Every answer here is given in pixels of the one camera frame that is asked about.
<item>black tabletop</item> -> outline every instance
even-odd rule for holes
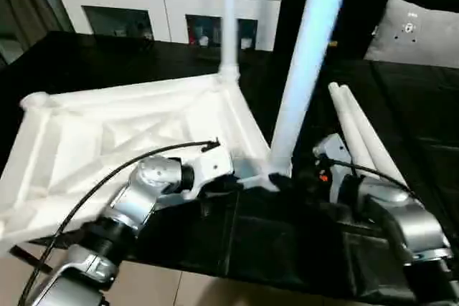
[[[6,163],[22,119],[19,101],[31,92],[70,92],[216,72],[219,52],[182,44],[51,33],[0,76]],[[240,87],[268,142],[288,57],[240,56]],[[442,222],[454,250],[459,233],[459,71],[438,67],[330,58],[323,66],[298,141],[294,175],[312,165],[311,148],[339,132],[326,89],[350,86],[411,188]],[[234,192],[156,213],[132,259],[372,303],[413,303],[378,228],[336,223],[346,209],[305,201],[308,186],[269,193]]]

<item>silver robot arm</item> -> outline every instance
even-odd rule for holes
[[[338,134],[322,140],[313,151],[319,160],[351,162]],[[456,305],[459,283],[449,268],[453,253],[435,216],[411,193],[383,178],[357,178],[350,167],[333,163],[322,173],[326,170],[331,179],[328,200],[347,204],[383,229],[417,301]]]
[[[26,306],[109,305],[101,290],[115,281],[120,263],[152,213],[194,200],[204,185],[233,172],[230,154],[222,146],[186,164],[163,156],[144,158]]]

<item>white tube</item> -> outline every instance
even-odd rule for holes
[[[352,113],[354,122],[356,123],[360,135],[365,142],[365,146],[369,151],[373,164],[376,166],[377,170],[397,179],[403,184],[406,184],[406,181],[392,160],[389,152],[387,152],[378,134],[373,129],[372,124],[368,121],[364,111],[360,108],[360,105],[352,94],[352,91],[347,85],[340,86],[340,90]]]
[[[270,170],[290,175],[291,157],[341,0],[306,0],[271,143]]]
[[[364,139],[360,135],[357,124],[354,122],[351,110],[349,109],[344,93],[335,82],[328,85],[333,105],[335,106],[336,114],[338,115],[341,129],[343,130],[344,139],[346,140],[347,148],[352,157],[352,162],[364,166],[366,168],[375,169],[372,157],[365,146]],[[375,177],[372,173],[366,171],[357,171],[359,175]]]
[[[239,66],[237,64],[236,0],[223,0],[223,2],[222,62],[219,73],[224,80],[237,80],[239,79]]]

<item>cabinet door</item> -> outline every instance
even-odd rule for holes
[[[171,41],[219,46],[223,0],[165,0]],[[240,48],[271,51],[280,1],[236,0]]]
[[[62,0],[76,32],[170,42],[164,0]]]

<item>tile floor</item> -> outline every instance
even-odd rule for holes
[[[39,255],[42,248],[24,245]],[[62,256],[57,251],[50,265]],[[32,268],[11,256],[0,259],[1,305],[15,306]],[[111,306],[364,306],[317,295],[230,281],[171,269],[124,262],[112,289]]]

